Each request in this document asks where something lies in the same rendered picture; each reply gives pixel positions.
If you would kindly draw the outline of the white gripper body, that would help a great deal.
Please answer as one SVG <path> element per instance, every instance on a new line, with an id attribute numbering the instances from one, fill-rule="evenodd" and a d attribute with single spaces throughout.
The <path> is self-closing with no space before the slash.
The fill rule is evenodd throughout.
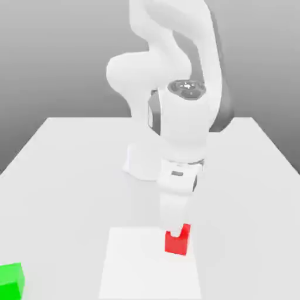
<path id="1" fill-rule="evenodd" d="M 190 195 L 159 193 L 159 209 L 162 224 L 183 224 Z"/>

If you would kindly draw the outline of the small green cube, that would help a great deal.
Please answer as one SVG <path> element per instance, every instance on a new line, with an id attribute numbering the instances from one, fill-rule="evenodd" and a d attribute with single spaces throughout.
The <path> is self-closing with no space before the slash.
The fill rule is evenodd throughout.
<path id="1" fill-rule="evenodd" d="M 0 300 L 22 300 L 24 286 L 20 262 L 0 265 Z"/>

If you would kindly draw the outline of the small red cube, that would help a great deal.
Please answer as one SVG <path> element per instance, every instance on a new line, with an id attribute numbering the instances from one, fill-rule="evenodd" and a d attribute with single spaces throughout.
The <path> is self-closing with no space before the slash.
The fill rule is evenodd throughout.
<path id="1" fill-rule="evenodd" d="M 178 237 L 171 236 L 170 231 L 165 233 L 165 251 L 168 253 L 186 255 L 190 237 L 190 225 L 184 223 Z"/>

